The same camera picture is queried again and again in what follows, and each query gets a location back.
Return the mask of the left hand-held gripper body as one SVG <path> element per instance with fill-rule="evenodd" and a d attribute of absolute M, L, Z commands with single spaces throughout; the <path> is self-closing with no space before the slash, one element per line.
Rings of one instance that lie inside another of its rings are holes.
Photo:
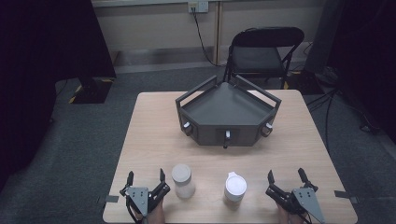
<path fill-rule="evenodd" d="M 138 187 L 124 187 L 120 190 L 120 194 L 126 200 L 126 207 L 128 213 L 132 217 L 135 223 L 138 220 L 135 218 L 133 211 L 137 211 L 143 216 L 143 223 L 148 223 L 147 216 L 160 201 L 163 200 L 164 196 L 170 191 L 170 187 L 162 186 L 161 183 L 152 191 L 148 188 L 138 188 Z"/>

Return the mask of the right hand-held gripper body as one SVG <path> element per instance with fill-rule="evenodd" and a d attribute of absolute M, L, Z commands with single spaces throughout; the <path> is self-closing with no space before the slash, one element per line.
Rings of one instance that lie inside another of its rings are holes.
<path fill-rule="evenodd" d="M 303 218 L 306 224 L 313 224 L 313 217 L 319 224 L 325 224 L 325 217 L 312 188 L 298 188 L 286 192 L 276 185 L 269 186 L 265 193 L 277 204 L 293 215 Z"/>

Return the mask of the clear jar with grey lid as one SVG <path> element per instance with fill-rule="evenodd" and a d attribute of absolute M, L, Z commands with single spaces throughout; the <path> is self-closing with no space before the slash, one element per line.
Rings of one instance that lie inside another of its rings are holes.
<path fill-rule="evenodd" d="M 177 164 L 172 170 L 172 179 L 175 183 L 177 197 L 189 199 L 195 192 L 195 185 L 191 180 L 191 168 L 187 164 Z"/>

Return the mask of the spice jar with white cap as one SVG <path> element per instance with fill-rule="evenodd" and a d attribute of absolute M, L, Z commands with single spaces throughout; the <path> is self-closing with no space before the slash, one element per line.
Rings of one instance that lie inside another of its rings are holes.
<path fill-rule="evenodd" d="M 247 191 L 248 184 L 244 177 L 236 172 L 228 173 L 225 180 L 223 201 L 229 206 L 238 206 Z"/>

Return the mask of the dark grey corner rack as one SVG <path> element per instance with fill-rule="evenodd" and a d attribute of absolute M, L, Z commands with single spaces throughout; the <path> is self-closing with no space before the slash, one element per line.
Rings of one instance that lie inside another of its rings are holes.
<path fill-rule="evenodd" d="M 273 130 L 281 100 L 250 81 L 211 77 L 176 98 L 181 131 L 200 146 L 252 147 Z"/>

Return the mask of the person's left hand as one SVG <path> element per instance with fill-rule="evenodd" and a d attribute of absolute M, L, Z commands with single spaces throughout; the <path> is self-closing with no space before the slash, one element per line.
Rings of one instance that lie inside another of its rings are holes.
<path fill-rule="evenodd" d="M 135 218 L 138 220 L 139 224 L 143 223 L 143 216 L 137 211 L 133 211 Z M 147 216 L 148 224 L 165 224 L 165 216 L 163 211 L 163 201 L 160 201 L 159 204 L 153 209 Z"/>

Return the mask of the person's right hand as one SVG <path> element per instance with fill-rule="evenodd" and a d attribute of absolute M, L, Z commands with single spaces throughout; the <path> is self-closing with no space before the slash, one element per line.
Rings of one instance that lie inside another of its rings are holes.
<path fill-rule="evenodd" d="M 293 215 L 289 213 L 279 204 L 277 204 L 276 206 L 279 224 L 305 224 L 303 218 L 299 217 L 298 215 Z"/>

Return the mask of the black stand base striped tape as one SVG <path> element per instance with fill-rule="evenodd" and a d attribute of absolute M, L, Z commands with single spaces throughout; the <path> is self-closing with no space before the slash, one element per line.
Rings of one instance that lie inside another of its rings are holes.
<path fill-rule="evenodd" d="M 70 104 L 103 104 L 114 80 L 80 77 L 80 86 L 69 100 Z"/>

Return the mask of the black folding chair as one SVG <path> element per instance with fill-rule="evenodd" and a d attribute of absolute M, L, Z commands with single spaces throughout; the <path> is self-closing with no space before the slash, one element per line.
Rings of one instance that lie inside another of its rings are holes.
<path fill-rule="evenodd" d="M 279 78 L 286 83 L 293 52 L 304 40 L 298 27 L 249 28 L 238 33 L 229 47 L 224 81 L 232 77 Z"/>

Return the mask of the black curtain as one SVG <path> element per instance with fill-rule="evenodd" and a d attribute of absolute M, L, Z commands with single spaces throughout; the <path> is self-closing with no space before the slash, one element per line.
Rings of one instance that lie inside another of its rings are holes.
<path fill-rule="evenodd" d="M 55 84 L 115 75 L 92 0 L 0 0 L 0 191 L 40 147 Z"/>
<path fill-rule="evenodd" d="M 396 0 L 344 0 L 330 65 L 396 144 Z"/>

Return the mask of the beige wall conduit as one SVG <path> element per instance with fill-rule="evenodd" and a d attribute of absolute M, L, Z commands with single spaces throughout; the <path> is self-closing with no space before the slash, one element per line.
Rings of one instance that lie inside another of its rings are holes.
<path fill-rule="evenodd" d="M 213 60 L 215 65 L 220 65 L 221 56 L 221 26 L 222 26 L 222 3 L 217 1 L 215 3 L 215 25 L 214 25 L 214 48 Z"/>

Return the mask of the white wall socket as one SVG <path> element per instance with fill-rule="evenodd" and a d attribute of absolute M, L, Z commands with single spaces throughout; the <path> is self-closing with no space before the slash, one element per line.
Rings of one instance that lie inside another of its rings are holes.
<path fill-rule="evenodd" d="M 189 2 L 188 11 L 190 13 L 207 13 L 209 11 L 209 3 L 207 1 Z"/>

